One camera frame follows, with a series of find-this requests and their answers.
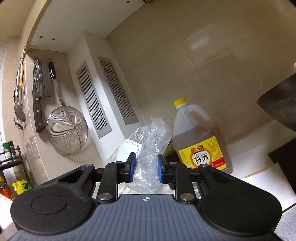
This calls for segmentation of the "green lid spice jar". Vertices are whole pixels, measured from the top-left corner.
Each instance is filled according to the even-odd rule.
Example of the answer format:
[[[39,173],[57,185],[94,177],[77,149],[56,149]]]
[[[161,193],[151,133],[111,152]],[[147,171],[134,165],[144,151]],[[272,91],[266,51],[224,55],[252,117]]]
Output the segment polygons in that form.
[[[11,159],[11,151],[10,151],[10,145],[9,143],[5,142],[3,143],[3,149],[4,149],[4,155],[5,155],[5,159]]]

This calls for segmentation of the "clear plastic bag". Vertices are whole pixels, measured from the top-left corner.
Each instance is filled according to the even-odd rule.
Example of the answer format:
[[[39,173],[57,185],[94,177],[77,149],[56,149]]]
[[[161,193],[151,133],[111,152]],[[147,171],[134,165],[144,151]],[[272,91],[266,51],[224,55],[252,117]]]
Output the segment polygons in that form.
[[[121,183],[118,192],[129,194],[154,194],[160,187],[158,155],[165,152],[172,137],[171,128],[161,118],[151,118],[147,126],[140,126],[108,158],[107,163],[128,159],[130,153],[137,156],[132,183]]]

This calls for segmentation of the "black spice rack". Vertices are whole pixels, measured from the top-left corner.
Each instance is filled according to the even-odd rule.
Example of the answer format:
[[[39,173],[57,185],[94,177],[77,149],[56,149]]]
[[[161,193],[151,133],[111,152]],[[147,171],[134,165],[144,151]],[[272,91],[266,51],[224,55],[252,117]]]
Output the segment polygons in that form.
[[[30,182],[31,180],[30,180],[29,173],[27,171],[25,162],[23,160],[23,156],[22,156],[20,146],[17,146],[15,148],[15,150],[18,152],[18,156],[1,161],[0,171],[4,171],[6,169],[10,169],[10,168],[13,168],[15,166],[21,165],[22,169],[23,169],[23,172],[25,174],[26,180]]]

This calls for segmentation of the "white patterned cloth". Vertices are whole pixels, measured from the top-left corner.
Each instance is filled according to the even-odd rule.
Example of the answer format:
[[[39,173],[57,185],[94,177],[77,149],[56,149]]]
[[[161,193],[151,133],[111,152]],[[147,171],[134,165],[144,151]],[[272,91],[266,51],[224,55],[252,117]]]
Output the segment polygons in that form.
[[[232,156],[232,175],[274,195],[283,210],[295,204],[295,193],[279,164],[273,163],[263,147]]]

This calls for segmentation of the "hanging ladle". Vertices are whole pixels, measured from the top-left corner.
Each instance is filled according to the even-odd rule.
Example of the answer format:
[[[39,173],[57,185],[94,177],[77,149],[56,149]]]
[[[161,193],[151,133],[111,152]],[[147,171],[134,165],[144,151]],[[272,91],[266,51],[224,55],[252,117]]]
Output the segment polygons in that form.
[[[18,129],[23,130],[23,123],[27,121],[26,115],[23,111],[23,104],[21,101],[21,90],[20,90],[20,70],[16,73],[16,82],[14,88],[14,122]]]

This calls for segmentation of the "yellow green snack bag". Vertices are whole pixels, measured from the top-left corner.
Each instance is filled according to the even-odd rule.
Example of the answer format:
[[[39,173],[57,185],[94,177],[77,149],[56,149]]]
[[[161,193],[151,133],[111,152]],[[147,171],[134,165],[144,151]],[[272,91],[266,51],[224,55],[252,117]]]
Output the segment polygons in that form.
[[[17,195],[20,195],[20,194],[24,193],[25,191],[32,189],[30,182],[28,182],[27,180],[16,181],[16,182],[12,183],[12,187],[15,190],[15,192],[17,193]]]

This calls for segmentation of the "large cooking wine jug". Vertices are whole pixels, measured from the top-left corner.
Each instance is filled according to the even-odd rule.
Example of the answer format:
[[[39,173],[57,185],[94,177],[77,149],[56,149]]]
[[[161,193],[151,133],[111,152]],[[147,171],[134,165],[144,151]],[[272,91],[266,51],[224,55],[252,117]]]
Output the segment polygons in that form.
[[[207,164],[231,174],[225,141],[210,115],[199,105],[187,104],[185,98],[176,100],[174,106],[173,147],[180,161],[188,168]]]

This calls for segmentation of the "kitchen cleaver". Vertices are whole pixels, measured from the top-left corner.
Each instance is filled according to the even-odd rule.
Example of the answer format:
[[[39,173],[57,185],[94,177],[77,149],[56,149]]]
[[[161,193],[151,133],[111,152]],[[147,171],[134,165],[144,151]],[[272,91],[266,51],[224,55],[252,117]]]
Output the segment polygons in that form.
[[[43,121],[41,99],[52,95],[52,84],[49,75],[48,65],[45,58],[35,57],[33,68],[32,100],[35,129],[37,133],[45,128]]]

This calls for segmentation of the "wall vent grille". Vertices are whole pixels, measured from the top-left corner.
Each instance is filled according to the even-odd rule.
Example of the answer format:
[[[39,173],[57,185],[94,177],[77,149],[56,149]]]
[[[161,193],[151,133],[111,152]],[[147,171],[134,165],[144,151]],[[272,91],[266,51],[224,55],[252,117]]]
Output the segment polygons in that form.
[[[76,72],[77,79],[86,102],[92,124],[99,138],[104,137],[112,131],[101,101],[98,97],[91,73],[87,62],[83,64]]]
[[[112,61],[103,57],[98,58],[125,124],[137,123],[138,117],[127,97]]]

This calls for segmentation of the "black wok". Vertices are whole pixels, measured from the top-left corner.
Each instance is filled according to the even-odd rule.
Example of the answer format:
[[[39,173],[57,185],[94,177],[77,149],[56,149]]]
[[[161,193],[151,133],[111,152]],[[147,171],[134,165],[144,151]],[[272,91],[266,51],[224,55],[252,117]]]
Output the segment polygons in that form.
[[[258,100],[257,104],[271,117],[295,132],[295,74],[276,85]]]

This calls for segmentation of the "steel mesh strainer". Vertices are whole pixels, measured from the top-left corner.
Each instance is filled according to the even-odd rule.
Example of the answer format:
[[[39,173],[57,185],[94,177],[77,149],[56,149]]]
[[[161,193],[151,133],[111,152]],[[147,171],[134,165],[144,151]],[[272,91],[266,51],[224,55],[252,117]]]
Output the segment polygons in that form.
[[[47,119],[47,135],[59,153],[74,154],[85,146],[88,138],[88,126],[83,114],[63,101],[52,60],[48,62],[48,69],[61,106],[52,111]]]

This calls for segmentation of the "black gas stove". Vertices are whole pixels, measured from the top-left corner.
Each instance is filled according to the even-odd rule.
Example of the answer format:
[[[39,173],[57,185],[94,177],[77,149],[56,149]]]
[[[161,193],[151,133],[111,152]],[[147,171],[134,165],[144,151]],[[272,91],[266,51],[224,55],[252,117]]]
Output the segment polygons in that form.
[[[268,154],[274,164],[278,163],[294,193],[296,192],[296,138]]]

